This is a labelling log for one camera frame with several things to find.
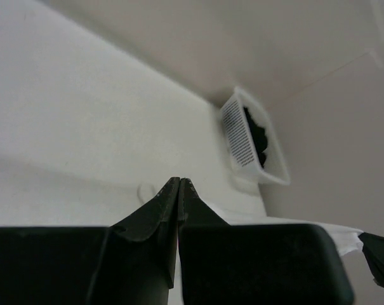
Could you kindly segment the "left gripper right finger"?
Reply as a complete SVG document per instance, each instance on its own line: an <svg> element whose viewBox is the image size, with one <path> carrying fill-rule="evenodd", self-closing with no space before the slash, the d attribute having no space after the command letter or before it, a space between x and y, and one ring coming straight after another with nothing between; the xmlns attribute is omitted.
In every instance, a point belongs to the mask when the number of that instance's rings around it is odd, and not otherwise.
<svg viewBox="0 0 384 305"><path fill-rule="evenodd" d="M232 226L180 181L178 248L185 304L352 304L327 236L281 226Z"/></svg>

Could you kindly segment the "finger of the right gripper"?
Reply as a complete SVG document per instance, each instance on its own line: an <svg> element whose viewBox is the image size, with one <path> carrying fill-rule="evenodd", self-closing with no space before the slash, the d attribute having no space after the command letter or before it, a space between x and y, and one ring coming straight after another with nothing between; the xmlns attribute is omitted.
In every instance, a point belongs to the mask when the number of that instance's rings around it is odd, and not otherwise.
<svg viewBox="0 0 384 305"><path fill-rule="evenodd" d="M384 237L364 232L359 239L374 282L384 289Z"/></svg>

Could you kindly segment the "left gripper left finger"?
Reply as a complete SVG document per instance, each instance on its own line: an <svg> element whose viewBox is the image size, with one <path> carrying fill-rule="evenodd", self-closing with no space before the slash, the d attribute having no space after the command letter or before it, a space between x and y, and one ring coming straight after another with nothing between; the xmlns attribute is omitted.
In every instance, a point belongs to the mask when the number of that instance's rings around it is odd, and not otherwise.
<svg viewBox="0 0 384 305"><path fill-rule="evenodd" d="M178 191L172 177L108 228L88 304L167 304L175 283Z"/></svg>

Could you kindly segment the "white tank top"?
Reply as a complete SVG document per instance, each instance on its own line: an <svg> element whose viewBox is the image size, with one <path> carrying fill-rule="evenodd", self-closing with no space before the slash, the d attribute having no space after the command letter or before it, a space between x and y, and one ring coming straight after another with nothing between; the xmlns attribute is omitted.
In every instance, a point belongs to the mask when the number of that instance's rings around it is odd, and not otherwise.
<svg viewBox="0 0 384 305"><path fill-rule="evenodd" d="M217 215L232 226L281 226L286 231L311 232L319 234L324 238L327 236L334 242L336 251L340 256L351 252L361 252L364 246L361 234L364 231L353 227L341 226L322 222L312 222L308 220L286 219L271 217L265 214L256 215L248 212L236 212L228 210L212 202L206 202Z"/></svg>

